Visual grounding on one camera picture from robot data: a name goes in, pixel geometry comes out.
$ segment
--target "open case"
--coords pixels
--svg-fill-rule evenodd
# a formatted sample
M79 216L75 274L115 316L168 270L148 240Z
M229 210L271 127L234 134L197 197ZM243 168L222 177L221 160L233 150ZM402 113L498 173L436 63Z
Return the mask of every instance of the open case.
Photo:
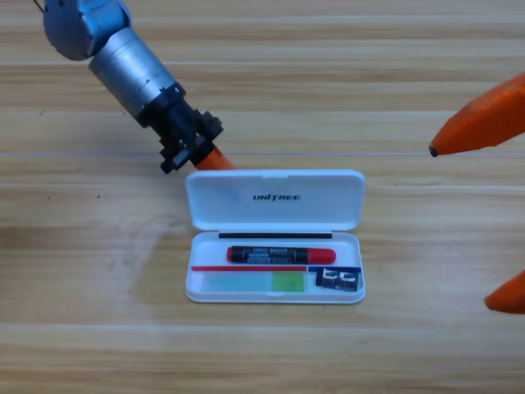
M353 170L199 171L186 179L194 226L186 294L198 302L352 304L365 296ZM232 246L318 248L333 263L231 263Z

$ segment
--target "unitree logo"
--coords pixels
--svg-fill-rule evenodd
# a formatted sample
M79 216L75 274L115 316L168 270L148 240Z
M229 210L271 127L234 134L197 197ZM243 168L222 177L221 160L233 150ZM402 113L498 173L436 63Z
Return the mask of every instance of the unitree logo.
M255 195L253 199L267 199L269 201L276 201L279 199L301 199L300 195Z

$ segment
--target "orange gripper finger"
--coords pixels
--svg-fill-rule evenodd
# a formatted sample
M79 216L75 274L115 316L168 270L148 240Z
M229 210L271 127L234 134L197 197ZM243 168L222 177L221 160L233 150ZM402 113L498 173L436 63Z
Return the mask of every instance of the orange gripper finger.
M525 314L525 271L501 285L485 298L488 309L508 314Z
M198 170L234 170L235 168L216 146L197 166Z
M432 156L499 145L525 132L525 73L461 108L430 144Z

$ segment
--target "case lid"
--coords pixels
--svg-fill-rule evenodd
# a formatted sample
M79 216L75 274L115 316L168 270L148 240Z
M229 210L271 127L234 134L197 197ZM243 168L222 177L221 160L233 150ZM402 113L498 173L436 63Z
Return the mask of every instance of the case lid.
M354 170L211 170L186 178L194 226L217 231L348 231L361 220Z

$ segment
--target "silver metal cylinder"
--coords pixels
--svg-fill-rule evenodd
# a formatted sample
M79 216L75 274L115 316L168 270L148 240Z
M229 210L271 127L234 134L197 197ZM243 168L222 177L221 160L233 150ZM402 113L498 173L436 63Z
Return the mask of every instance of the silver metal cylinder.
M171 73L131 27L112 35L89 69L134 117L162 88L175 83Z

